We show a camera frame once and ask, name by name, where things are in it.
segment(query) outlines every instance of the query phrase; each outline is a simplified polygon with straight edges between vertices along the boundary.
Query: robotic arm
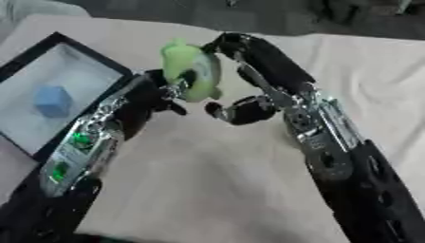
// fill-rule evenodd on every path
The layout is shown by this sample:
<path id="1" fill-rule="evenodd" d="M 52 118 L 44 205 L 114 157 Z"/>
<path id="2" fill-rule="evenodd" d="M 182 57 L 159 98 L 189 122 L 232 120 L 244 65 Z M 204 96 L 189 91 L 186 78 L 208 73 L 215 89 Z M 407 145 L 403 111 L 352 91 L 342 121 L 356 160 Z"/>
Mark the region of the robotic arm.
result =
<path id="1" fill-rule="evenodd" d="M 244 125 L 282 111 L 324 201 L 351 242 L 425 242 L 425 221 L 397 173 L 373 142 L 360 136 L 338 101 L 315 87 L 310 75 L 277 47 L 245 34 L 222 34 L 201 50 L 235 60 L 240 76 L 263 91 L 227 108 L 209 103 L 207 113 Z M 186 114 L 173 99 L 188 98 L 185 93 L 199 88 L 198 72 L 187 69 L 172 82 L 164 76 L 160 70 L 138 76 L 75 122 L 47 163 L 0 209 L 1 243 L 66 242 L 71 237 L 102 187 L 102 171 L 122 143 L 155 111 Z"/>
<path id="2" fill-rule="evenodd" d="M 228 108 L 209 103 L 206 111 L 235 125 L 283 111 L 310 175 L 351 242 L 425 242 L 424 219 L 406 186 L 310 75 L 278 48 L 248 35 L 225 33 L 204 49 L 238 62 L 240 76 L 264 93 Z"/>

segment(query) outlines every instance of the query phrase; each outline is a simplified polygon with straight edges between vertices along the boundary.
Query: gray floor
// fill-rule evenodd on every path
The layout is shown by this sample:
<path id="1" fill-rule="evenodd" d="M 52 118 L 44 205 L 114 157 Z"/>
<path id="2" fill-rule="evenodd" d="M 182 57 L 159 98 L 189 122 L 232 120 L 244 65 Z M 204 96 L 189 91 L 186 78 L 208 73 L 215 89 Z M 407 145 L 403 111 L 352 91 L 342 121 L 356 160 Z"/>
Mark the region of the gray floor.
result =
<path id="1" fill-rule="evenodd" d="M 362 8 L 351 26 L 317 22 L 320 0 L 240 0 L 229 8 L 225 0 L 60 0 L 80 5 L 93 16 L 172 22 L 220 30 L 301 35 L 312 32 L 400 39 L 425 39 L 425 12 L 394 16 L 381 9 Z M 347 13 L 343 1 L 334 4 L 337 19 Z"/>

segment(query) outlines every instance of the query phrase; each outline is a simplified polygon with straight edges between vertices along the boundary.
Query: lime green toy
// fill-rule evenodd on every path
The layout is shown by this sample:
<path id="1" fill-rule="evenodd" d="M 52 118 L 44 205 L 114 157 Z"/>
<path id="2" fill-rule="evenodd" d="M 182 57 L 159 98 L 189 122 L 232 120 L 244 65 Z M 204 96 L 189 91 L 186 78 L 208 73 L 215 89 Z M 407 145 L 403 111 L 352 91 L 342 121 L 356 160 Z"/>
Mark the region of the lime green toy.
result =
<path id="1" fill-rule="evenodd" d="M 189 103 L 198 103 L 209 97 L 219 99 L 221 91 L 218 84 L 221 79 L 221 66 L 215 55 L 205 54 L 200 47 L 187 45 L 181 39 L 161 50 L 164 78 L 169 84 L 177 84 L 179 76 L 187 70 L 194 70 L 196 81 L 181 99 Z"/>

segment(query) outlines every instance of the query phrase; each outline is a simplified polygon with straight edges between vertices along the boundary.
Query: green light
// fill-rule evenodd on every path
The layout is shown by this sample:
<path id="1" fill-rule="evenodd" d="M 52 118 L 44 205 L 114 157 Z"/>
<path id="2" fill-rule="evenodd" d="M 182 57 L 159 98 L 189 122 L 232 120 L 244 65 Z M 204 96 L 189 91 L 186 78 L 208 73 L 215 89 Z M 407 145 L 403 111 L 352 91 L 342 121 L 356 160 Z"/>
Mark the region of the green light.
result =
<path id="1" fill-rule="evenodd" d="M 74 139 L 74 141 L 79 142 L 79 143 L 89 143 L 90 139 L 88 138 L 87 135 L 83 135 L 82 133 L 74 133 L 72 135 L 72 138 Z"/>
<path id="2" fill-rule="evenodd" d="M 54 179 L 56 182 L 60 182 L 65 178 L 66 172 L 69 169 L 69 165 L 65 162 L 59 162 L 58 165 L 56 165 L 55 169 L 53 170 L 51 174 L 51 178 Z"/>

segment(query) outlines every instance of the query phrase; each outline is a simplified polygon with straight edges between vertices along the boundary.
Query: blue block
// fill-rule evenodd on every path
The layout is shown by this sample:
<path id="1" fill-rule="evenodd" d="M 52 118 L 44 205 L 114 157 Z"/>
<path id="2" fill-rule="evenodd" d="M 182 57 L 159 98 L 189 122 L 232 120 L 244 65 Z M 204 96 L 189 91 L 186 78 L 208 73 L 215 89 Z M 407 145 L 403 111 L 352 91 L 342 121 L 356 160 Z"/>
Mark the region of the blue block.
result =
<path id="1" fill-rule="evenodd" d="M 64 118 L 69 115 L 72 98 L 61 86 L 41 86 L 36 90 L 34 105 L 45 117 Z"/>

